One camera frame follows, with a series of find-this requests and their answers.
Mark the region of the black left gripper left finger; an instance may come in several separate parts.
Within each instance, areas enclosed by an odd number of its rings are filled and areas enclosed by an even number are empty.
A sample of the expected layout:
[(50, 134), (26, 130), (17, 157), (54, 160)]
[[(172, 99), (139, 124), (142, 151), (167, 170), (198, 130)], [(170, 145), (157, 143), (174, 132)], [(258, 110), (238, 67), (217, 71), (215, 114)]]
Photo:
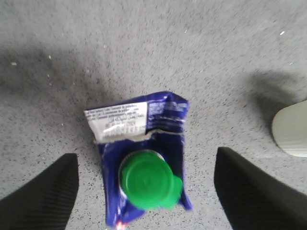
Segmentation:
[(79, 189), (78, 159), (66, 153), (0, 201), (2, 230), (64, 230)]

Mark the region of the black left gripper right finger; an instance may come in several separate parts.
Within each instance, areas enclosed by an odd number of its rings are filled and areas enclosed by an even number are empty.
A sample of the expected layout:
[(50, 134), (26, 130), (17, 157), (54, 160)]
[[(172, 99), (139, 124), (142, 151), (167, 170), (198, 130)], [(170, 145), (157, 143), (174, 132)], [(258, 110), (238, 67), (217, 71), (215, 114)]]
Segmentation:
[(219, 147), (214, 187), (234, 230), (305, 230), (307, 196)]

